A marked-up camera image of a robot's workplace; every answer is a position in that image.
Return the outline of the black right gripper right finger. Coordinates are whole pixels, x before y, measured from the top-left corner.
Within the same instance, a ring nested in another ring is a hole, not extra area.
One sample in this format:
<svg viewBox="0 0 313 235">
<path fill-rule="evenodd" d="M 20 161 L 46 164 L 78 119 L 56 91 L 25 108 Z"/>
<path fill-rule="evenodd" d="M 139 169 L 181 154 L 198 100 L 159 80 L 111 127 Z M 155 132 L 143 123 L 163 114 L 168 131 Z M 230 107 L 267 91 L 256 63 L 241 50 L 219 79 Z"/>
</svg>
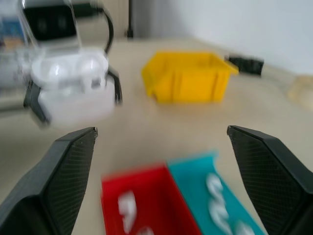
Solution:
<svg viewBox="0 0 313 235">
<path fill-rule="evenodd" d="M 230 125 L 247 194 L 269 235 L 313 233 L 313 173 L 276 137 Z"/>
</svg>

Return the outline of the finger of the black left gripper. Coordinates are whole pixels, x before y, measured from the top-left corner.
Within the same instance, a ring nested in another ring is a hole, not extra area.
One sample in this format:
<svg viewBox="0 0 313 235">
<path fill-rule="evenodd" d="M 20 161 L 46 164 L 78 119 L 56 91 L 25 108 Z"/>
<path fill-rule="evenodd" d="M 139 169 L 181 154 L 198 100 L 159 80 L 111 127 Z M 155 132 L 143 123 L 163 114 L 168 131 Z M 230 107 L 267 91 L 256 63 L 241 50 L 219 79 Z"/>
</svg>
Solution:
<svg viewBox="0 0 313 235">
<path fill-rule="evenodd" d="M 113 69 L 113 67 L 109 66 L 108 76 L 110 76 L 114 81 L 115 103 L 116 105 L 121 105 L 123 97 L 119 74 L 115 69 Z"/>
<path fill-rule="evenodd" d="M 35 120 L 42 126 L 51 125 L 51 116 L 45 112 L 45 107 L 41 103 L 41 95 L 44 90 L 35 82 L 29 82 L 26 87 L 26 93 L 23 100 L 23 107 L 29 109 Z"/>
</svg>

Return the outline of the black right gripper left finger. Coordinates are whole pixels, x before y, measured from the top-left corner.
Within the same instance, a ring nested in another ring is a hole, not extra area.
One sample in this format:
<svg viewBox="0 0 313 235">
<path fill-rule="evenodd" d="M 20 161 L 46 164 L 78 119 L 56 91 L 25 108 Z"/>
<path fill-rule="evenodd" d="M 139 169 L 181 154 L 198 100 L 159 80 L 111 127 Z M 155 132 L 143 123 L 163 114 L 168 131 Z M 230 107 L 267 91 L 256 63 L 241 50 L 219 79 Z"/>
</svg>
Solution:
<svg viewBox="0 0 313 235">
<path fill-rule="evenodd" d="M 83 202 L 98 136 L 88 127 L 56 139 L 0 205 L 2 235 L 69 235 Z"/>
</svg>

